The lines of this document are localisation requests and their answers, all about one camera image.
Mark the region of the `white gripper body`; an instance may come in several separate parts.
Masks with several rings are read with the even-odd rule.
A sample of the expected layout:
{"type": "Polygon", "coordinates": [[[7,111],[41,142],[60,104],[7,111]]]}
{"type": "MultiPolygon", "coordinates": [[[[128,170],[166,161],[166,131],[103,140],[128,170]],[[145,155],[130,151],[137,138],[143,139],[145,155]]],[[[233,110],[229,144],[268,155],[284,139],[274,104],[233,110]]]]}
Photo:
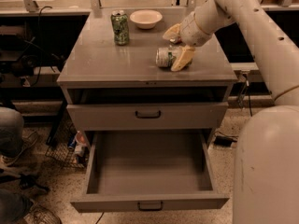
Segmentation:
{"type": "Polygon", "coordinates": [[[193,11],[180,24],[181,41],[191,47],[202,47],[212,37],[209,16],[206,13],[193,11]]]}

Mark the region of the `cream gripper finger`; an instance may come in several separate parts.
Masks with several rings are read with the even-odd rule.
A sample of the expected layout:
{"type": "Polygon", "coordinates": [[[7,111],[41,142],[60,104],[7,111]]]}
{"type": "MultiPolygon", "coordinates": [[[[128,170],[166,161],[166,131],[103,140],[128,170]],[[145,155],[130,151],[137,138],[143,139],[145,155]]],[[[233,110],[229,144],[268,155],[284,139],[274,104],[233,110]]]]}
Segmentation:
{"type": "Polygon", "coordinates": [[[177,72],[182,70],[193,58],[195,53],[195,47],[184,46],[179,48],[179,56],[175,59],[171,70],[177,72]]]}
{"type": "Polygon", "coordinates": [[[164,34],[163,39],[170,41],[171,38],[180,38],[179,35],[180,24],[177,23],[171,26],[164,34]]]}

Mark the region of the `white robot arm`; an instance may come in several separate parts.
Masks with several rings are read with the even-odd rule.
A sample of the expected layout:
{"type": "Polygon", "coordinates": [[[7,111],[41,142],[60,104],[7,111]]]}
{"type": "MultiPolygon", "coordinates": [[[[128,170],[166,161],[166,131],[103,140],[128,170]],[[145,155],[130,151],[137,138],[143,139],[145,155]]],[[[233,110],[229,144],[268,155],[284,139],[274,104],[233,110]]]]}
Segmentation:
{"type": "Polygon", "coordinates": [[[207,0],[164,39],[184,44],[182,69],[195,48],[236,23],[273,106],[252,116],[235,150],[233,224],[299,224],[299,48],[265,13],[260,0],[207,0]]]}

